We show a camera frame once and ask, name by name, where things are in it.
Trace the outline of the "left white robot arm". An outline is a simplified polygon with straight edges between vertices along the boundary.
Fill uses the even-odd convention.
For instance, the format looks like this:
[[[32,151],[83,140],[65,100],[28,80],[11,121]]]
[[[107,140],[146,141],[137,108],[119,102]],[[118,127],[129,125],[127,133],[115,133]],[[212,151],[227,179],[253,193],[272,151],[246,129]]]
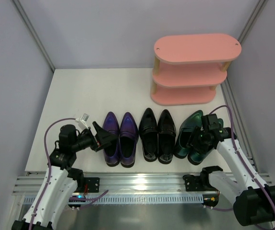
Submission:
[[[48,168],[34,202],[21,221],[16,220],[13,230],[54,230],[72,194],[84,186],[84,173],[73,168],[76,153],[90,148],[98,152],[118,137],[93,122],[96,134],[86,127],[79,132],[75,125],[60,128],[55,148],[47,154]]]

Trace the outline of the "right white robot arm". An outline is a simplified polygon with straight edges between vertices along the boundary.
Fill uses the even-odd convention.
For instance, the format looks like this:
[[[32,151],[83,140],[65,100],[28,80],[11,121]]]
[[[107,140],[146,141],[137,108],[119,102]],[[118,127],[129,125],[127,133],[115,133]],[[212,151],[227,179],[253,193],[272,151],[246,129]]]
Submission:
[[[233,206],[240,225],[275,222],[275,186],[267,182],[252,167],[234,134],[232,127],[223,127],[216,114],[200,118],[188,140],[192,153],[188,160],[199,165],[217,150],[224,158],[235,178],[232,181],[218,166],[203,168],[203,184],[222,193]]]

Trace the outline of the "green metallic shoe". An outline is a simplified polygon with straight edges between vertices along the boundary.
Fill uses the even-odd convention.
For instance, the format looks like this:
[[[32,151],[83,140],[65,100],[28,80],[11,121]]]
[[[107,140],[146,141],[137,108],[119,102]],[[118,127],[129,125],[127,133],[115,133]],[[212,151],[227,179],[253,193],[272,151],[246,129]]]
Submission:
[[[202,126],[201,117],[203,111],[198,110],[186,118],[180,126],[179,135],[176,144],[173,149],[173,154],[179,159],[184,159],[191,151],[190,147],[187,147],[187,142],[196,127]]]
[[[224,132],[223,131],[224,122],[221,118],[212,117],[211,115],[210,116],[206,115],[206,116],[202,116],[201,120],[202,120],[202,126],[201,126],[202,129],[206,130],[210,128],[217,128],[218,129],[217,142],[222,140],[223,135],[221,132]],[[188,160],[193,165],[199,165],[210,154],[211,151],[207,153],[197,153],[191,148],[191,151],[188,154]]]

